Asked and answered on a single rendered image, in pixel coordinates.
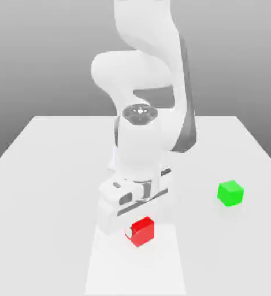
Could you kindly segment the small red cube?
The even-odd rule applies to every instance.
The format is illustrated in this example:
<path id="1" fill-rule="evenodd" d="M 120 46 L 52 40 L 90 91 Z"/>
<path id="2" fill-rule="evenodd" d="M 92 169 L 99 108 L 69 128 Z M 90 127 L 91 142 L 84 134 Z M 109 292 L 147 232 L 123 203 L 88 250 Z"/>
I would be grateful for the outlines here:
<path id="1" fill-rule="evenodd" d="M 130 228 L 132 228 L 132 237 L 128 239 L 136 247 L 140 247 L 154 238 L 154 221 L 149 217 L 134 222 Z"/>

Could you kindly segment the small green cube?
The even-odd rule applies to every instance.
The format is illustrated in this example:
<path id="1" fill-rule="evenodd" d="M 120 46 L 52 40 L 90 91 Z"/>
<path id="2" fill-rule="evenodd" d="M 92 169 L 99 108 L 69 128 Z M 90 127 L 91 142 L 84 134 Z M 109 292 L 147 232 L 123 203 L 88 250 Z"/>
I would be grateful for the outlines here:
<path id="1" fill-rule="evenodd" d="M 244 188 L 236 181 L 221 182 L 218 186 L 217 198 L 227 207 L 238 205 L 243 200 Z"/>

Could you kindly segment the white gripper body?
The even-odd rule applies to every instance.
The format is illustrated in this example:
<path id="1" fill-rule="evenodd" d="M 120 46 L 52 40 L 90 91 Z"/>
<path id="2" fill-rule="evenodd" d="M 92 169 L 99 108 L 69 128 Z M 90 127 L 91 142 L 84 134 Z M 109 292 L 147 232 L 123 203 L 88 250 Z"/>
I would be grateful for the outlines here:
<path id="1" fill-rule="evenodd" d="M 173 190 L 164 189 L 148 201 L 132 201 L 122 206 L 114 206 L 105 198 L 98 200 L 97 225 L 109 235 L 119 229 L 129 227 L 134 222 L 150 217 L 154 219 L 173 207 Z"/>

